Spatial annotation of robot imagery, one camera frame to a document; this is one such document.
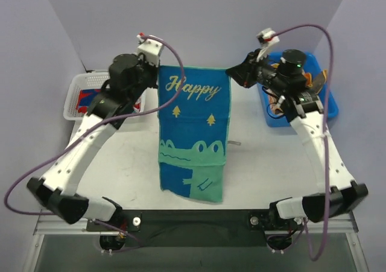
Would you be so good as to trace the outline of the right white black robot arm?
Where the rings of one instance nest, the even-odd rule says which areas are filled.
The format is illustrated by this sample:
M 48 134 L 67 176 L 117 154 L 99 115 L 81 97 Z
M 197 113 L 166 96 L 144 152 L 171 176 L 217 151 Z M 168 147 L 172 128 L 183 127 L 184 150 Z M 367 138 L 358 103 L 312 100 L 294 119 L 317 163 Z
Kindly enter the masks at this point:
M 269 59 L 259 58 L 259 53 L 259 49 L 248 53 L 242 63 L 226 69 L 226 74 L 244 88 L 260 84 L 272 92 L 300 138 L 318 184 L 315 194 L 273 203 L 274 211 L 281 219 L 307 218 L 313 223 L 350 212 L 369 191 L 351 175 L 334 144 L 324 120 L 327 106 L 303 74 L 305 53 L 286 50 L 276 67 Z

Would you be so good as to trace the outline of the red blue tiger towel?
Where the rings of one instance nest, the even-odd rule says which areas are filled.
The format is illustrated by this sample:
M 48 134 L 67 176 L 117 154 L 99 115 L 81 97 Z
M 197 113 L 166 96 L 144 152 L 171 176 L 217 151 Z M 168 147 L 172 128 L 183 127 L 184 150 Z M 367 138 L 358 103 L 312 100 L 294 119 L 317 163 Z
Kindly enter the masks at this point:
M 122 89 L 82 89 L 78 96 L 76 109 L 78 113 L 96 115 L 100 118 L 139 113 L 142 106 L 142 95 L 138 92 L 130 96 Z

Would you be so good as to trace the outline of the green teal towel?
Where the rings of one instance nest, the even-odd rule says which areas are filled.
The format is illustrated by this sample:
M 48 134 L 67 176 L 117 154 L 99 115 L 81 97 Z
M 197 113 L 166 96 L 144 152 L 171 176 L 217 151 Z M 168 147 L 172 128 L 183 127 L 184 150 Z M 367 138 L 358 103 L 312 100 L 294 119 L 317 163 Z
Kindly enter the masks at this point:
M 160 187 L 197 201 L 223 200 L 230 122 L 230 78 L 222 69 L 163 66 L 159 104 L 181 93 L 158 113 Z

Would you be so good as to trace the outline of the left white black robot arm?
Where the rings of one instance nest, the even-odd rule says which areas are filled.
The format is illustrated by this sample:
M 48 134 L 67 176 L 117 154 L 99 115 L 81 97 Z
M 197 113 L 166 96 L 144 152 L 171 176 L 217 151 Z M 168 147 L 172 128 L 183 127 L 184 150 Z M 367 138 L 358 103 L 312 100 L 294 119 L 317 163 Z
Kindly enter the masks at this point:
M 38 202 L 68 224 L 82 218 L 106 222 L 119 218 L 121 206 L 106 197 L 79 195 L 78 185 L 100 148 L 123 124 L 123 115 L 133 113 L 144 91 L 157 86 L 159 63 L 159 55 L 143 51 L 116 56 L 109 79 L 91 101 L 69 151 L 41 178 L 29 179 L 27 188 Z

